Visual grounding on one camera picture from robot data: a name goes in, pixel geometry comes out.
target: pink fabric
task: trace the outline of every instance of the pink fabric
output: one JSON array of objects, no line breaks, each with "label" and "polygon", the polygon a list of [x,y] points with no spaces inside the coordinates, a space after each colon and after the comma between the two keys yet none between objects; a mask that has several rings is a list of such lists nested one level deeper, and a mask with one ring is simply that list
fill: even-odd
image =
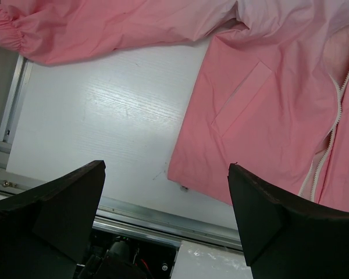
[{"label": "pink fabric", "polygon": [[[299,193],[337,117],[329,73],[341,86],[349,68],[349,33],[326,45],[349,26],[349,1],[248,3],[238,9],[246,28],[217,34],[209,46],[168,172],[226,203],[235,162]],[[349,212],[349,83],[315,201]]]},{"label": "pink fabric", "polygon": [[[2,0],[0,44],[63,63],[194,41],[230,19],[240,24],[210,43],[168,177],[231,203],[238,162],[298,194],[337,117],[330,75],[342,84],[349,67],[349,0]],[[349,83],[342,102],[315,201],[349,211]]]},{"label": "pink fabric", "polygon": [[45,64],[195,41],[235,18],[236,0],[2,0],[0,45]]}]

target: white zipper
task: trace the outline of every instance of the white zipper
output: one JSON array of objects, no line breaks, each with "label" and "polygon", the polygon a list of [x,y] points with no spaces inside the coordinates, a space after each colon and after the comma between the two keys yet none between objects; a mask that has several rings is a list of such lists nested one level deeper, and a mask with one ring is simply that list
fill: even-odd
[{"label": "white zipper", "polygon": [[[313,180],[312,188],[311,188],[311,191],[310,191],[310,201],[312,201],[312,202],[314,202],[314,199],[315,199],[315,191],[316,191],[316,188],[317,188],[317,185],[318,185],[320,171],[322,170],[322,167],[325,164],[327,156],[328,156],[328,154],[330,153],[330,151],[332,149],[334,138],[335,138],[335,135],[336,135],[337,125],[338,125],[338,123],[340,121],[340,118],[341,118],[341,113],[342,113],[341,100],[343,98],[343,95],[344,95],[344,92],[345,92],[345,88],[346,88],[346,86],[348,84],[348,81],[349,81],[349,71],[348,71],[347,77],[345,79],[345,82],[343,83],[343,86],[341,86],[341,88],[340,88],[339,84],[332,77],[331,77],[331,79],[332,79],[333,83],[335,84],[336,92],[337,92],[337,117],[336,117],[336,120],[335,120],[334,124],[332,125],[331,130],[326,135],[326,137],[327,137],[330,134],[330,142],[328,144],[327,150],[326,150],[325,154],[323,154],[322,158],[320,159],[320,161],[318,163],[317,168],[315,169],[314,180]],[[313,162],[311,164],[309,173],[306,176],[306,178],[305,178],[305,180],[304,180],[304,182],[303,182],[303,184],[302,184],[302,186],[300,188],[300,191],[298,193],[299,196],[302,196],[302,193],[304,192],[306,184],[307,184],[307,182],[309,180],[309,177],[311,175],[312,169],[313,169]]]}]

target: pocket flap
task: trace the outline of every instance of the pocket flap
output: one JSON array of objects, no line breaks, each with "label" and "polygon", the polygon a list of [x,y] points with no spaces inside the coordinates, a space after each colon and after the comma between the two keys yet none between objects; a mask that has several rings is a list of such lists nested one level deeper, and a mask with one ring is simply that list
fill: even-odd
[{"label": "pocket flap", "polygon": [[262,62],[258,62],[250,74],[238,86],[212,122],[212,127],[220,135],[224,135],[236,118],[248,106],[271,72],[271,69]]}]

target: white board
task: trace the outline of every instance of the white board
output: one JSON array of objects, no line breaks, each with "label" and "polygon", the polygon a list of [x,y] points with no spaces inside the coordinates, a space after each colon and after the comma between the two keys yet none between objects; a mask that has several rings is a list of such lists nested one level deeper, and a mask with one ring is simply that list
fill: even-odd
[{"label": "white board", "polygon": [[253,279],[242,254],[183,241],[172,279]]},{"label": "white board", "polygon": [[166,178],[208,44],[33,65],[7,171],[49,181],[103,159],[103,196],[236,228],[231,206]]}]

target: metal frame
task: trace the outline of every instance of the metal frame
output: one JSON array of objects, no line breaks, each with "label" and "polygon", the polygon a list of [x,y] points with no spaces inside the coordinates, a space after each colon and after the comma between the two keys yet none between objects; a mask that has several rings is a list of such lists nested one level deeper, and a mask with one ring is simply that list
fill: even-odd
[{"label": "metal frame", "polygon": [[[32,62],[19,56],[0,126],[0,193],[4,195],[18,194],[44,183],[6,171],[32,65]],[[101,198],[93,226],[174,246],[179,246],[181,240],[186,239],[242,250],[237,230],[105,197]]]}]

